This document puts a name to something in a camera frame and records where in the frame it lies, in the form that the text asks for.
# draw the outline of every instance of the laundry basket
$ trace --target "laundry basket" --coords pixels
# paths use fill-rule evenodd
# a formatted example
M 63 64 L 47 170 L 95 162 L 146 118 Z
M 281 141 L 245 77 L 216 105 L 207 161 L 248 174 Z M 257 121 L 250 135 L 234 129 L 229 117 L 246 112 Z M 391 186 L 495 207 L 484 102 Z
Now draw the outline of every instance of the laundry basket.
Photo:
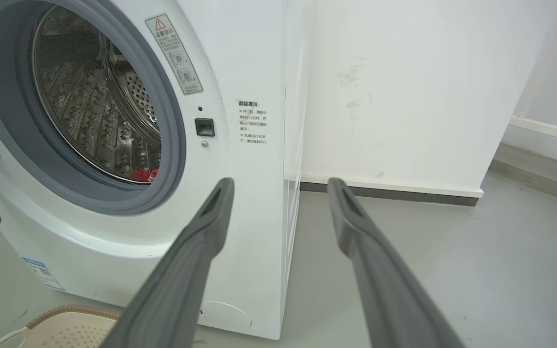
M 119 315 L 94 306 L 61 306 L 2 337 L 0 347 L 22 337 L 18 348 L 99 348 Z

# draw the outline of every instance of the concrete floor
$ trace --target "concrete floor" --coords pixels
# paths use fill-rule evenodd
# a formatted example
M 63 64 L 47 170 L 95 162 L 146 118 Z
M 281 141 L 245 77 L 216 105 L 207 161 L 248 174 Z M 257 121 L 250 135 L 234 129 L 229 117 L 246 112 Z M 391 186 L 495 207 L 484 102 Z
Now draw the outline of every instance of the concrete floor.
M 557 200 L 492 176 L 477 207 L 360 198 L 469 347 L 557 346 Z M 0 337 L 63 304 L 0 233 Z M 325 194 L 303 192 L 279 341 L 197 327 L 195 347 L 367 347 Z

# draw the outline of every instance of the washing machine door opening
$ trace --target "washing machine door opening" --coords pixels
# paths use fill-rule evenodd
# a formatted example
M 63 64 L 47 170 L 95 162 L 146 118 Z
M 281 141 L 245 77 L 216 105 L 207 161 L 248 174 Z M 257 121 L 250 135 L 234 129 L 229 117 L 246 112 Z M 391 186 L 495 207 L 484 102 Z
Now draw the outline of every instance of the washing machine door opening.
M 151 183 L 161 163 L 161 133 L 150 95 L 125 55 L 64 7 L 53 7 L 36 27 L 33 82 L 52 126 L 105 174 Z
M 186 156 L 164 68 L 106 0 L 0 0 L 0 140 L 51 191 L 106 214 L 160 205 Z

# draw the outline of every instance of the washing machine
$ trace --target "washing machine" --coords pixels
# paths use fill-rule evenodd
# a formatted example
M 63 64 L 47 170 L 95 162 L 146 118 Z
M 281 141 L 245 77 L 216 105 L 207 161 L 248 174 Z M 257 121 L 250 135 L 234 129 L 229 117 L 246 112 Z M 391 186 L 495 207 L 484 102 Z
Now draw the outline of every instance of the washing machine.
M 229 176 L 231 223 L 199 323 L 279 338 L 307 8 L 0 0 L 0 229 L 36 281 L 126 306 Z

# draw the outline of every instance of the baseboard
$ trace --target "baseboard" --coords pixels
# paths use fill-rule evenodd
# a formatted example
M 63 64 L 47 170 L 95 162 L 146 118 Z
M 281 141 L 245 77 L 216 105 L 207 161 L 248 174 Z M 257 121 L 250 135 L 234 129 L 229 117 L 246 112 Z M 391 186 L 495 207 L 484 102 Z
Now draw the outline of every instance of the baseboard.
M 557 198 L 557 160 L 500 144 L 488 172 Z
M 323 176 L 303 175 L 300 184 L 301 191 L 326 192 L 328 179 Z M 352 188 L 356 196 L 385 198 L 425 203 L 444 203 L 452 205 L 466 205 L 473 207 L 483 196 L 483 191 L 442 189 L 432 187 L 417 187 L 411 185 L 396 185 L 376 181 L 363 181 L 343 178 Z

